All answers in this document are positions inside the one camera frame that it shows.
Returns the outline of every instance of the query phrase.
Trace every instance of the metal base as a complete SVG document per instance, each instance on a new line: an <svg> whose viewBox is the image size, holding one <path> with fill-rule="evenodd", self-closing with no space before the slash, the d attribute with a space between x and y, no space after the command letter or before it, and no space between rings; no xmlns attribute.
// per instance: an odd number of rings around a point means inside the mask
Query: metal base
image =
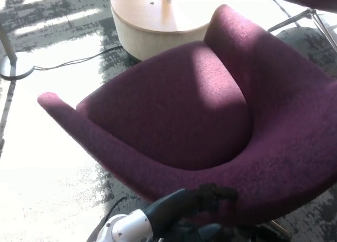
<svg viewBox="0 0 337 242"><path fill-rule="evenodd" d="M295 22L297 22L297 21L299 21L300 19L303 19L303 18L309 18L309 19L311 19L315 23L315 25L319 29L319 31L322 33L322 35L329 41L329 43L331 44L331 46L337 52L336 41L332 38L332 36L329 33L328 29L323 24L321 18L317 14L316 9L308 8L307 10L303 11L302 13L300 13L298 15L295 15L295 16L293 16L293 17L285 20L284 22L281 22L281 23L273 26L272 28L268 29L268 32L273 32L275 30L278 30L279 28L282 28L282 27L285 27L285 26L287 26L289 24L295 23Z"/></svg>
<svg viewBox="0 0 337 242"><path fill-rule="evenodd" d="M13 65L8 56L0 60L0 76L5 80L19 80L27 77L34 71L31 55L26 52L16 53L17 60Z"/></svg>

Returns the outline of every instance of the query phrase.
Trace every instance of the white robot part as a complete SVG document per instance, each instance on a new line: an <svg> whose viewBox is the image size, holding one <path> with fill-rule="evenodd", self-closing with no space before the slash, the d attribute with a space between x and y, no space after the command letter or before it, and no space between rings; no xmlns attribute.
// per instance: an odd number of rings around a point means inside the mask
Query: white robot part
<svg viewBox="0 0 337 242"><path fill-rule="evenodd" d="M98 234L96 242L140 242L153 237L147 216L140 209L129 215L111 217Z"/></svg>

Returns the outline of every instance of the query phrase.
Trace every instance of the chair cushion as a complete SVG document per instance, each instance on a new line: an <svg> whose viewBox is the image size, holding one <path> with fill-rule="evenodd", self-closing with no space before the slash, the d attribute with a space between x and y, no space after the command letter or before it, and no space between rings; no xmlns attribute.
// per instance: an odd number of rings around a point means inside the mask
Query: chair cushion
<svg viewBox="0 0 337 242"><path fill-rule="evenodd" d="M204 42L137 64L76 109L149 158L185 170L232 160L252 131L241 90Z"/></svg>

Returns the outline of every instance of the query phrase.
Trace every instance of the chair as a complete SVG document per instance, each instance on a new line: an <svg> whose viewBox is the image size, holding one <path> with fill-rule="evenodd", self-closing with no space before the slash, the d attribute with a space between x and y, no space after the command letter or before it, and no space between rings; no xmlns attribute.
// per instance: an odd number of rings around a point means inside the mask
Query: chair
<svg viewBox="0 0 337 242"><path fill-rule="evenodd" d="M148 201L204 183L238 190L200 223L256 225L337 181L337 82L226 5L204 41L145 60L71 108L40 105Z"/></svg>
<svg viewBox="0 0 337 242"><path fill-rule="evenodd" d="M268 30L269 32L278 30L279 28L297 22L300 19L310 18L315 23L316 27L320 30L320 32L323 34L323 36L329 41L329 43L337 52L336 41L333 39L328 29L326 29L324 23L322 22L321 18L317 14L317 9L331 13L337 13L337 0L285 0L285 1L306 6L308 8L302 13L295 15L289 18L288 20L285 20L284 22L281 22L280 24L277 24L274 27L270 28Z"/></svg>

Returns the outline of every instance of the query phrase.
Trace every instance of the table top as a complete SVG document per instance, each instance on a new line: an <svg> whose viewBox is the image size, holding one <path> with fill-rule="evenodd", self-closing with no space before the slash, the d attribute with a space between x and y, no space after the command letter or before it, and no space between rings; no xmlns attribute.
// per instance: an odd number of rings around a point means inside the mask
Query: table top
<svg viewBox="0 0 337 242"><path fill-rule="evenodd" d="M207 25L224 0L110 0L127 24L150 32L183 33Z"/></svg>

